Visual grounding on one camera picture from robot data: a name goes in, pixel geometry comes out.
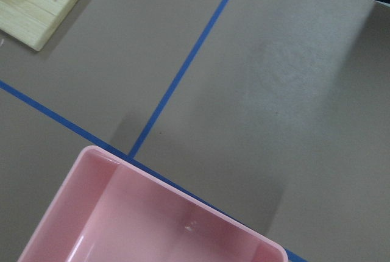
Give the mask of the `pink plastic bin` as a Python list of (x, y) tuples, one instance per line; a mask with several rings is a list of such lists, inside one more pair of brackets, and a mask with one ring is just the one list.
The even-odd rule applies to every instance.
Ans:
[(96, 146), (84, 148), (20, 261), (287, 261), (279, 244)]

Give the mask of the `bamboo cutting board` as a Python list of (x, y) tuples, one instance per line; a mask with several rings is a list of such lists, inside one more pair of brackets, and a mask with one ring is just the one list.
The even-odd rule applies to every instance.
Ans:
[(1, 0), (1, 30), (40, 51), (78, 0)]

